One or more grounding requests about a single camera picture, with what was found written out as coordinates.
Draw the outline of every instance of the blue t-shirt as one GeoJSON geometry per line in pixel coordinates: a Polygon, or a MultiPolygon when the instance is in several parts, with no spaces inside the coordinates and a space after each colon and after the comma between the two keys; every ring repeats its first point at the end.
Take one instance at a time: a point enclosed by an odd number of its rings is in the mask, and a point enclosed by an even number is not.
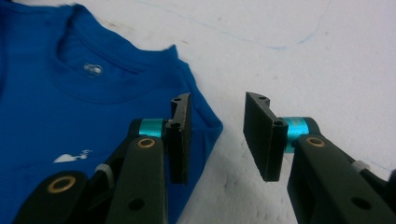
{"type": "Polygon", "coordinates": [[[0,1],[0,222],[11,222],[49,175],[92,176],[133,119],[170,119],[170,100],[185,92],[191,92],[189,184],[167,180],[171,223],[222,130],[176,47],[137,49],[80,5],[0,1]]]}

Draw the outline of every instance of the cyan band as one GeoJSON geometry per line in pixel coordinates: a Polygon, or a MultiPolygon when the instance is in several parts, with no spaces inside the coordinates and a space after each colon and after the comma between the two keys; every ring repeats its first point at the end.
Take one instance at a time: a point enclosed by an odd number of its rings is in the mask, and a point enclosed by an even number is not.
{"type": "Polygon", "coordinates": [[[163,135],[163,119],[142,119],[139,134],[161,138],[163,135]]]}
{"type": "Polygon", "coordinates": [[[294,147],[291,145],[301,134],[308,134],[308,125],[303,118],[282,118],[289,124],[288,129],[288,144],[286,146],[286,153],[293,153],[294,147]]]}

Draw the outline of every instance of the white print on shirt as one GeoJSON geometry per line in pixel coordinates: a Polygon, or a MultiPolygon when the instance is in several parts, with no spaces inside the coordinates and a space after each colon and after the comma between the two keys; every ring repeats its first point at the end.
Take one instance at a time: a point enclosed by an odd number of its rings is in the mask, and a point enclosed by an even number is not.
{"type": "Polygon", "coordinates": [[[82,150],[79,156],[72,156],[70,154],[63,154],[62,156],[58,157],[53,163],[57,162],[66,162],[66,161],[76,161],[76,160],[85,160],[88,158],[88,154],[92,152],[91,150],[85,149],[82,150]]]}

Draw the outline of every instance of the white surface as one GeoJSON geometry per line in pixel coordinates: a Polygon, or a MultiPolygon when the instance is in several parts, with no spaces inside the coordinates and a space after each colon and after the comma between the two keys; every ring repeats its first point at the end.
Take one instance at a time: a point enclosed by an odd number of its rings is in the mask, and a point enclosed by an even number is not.
{"type": "MultiPolygon", "coordinates": [[[[18,1],[57,5],[72,1],[18,1]]],[[[179,223],[295,223],[286,186],[265,183],[247,148],[245,91],[322,133],[388,179],[396,169],[396,2],[85,0],[141,49],[176,44],[224,123],[179,223]]]]}

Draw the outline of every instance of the blue shirt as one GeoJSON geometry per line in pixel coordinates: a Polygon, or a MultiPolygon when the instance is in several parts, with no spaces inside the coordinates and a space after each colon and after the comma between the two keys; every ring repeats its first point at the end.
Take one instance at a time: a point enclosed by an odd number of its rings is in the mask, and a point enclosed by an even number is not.
{"type": "Polygon", "coordinates": [[[176,47],[137,49],[80,5],[0,1],[0,222],[11,222],[49,175],[91,176],[133,119],[170,119],[170,100],[185,92],[191,92],[189,184],[167,179],[171,223],[222,130],[176,47]]]}

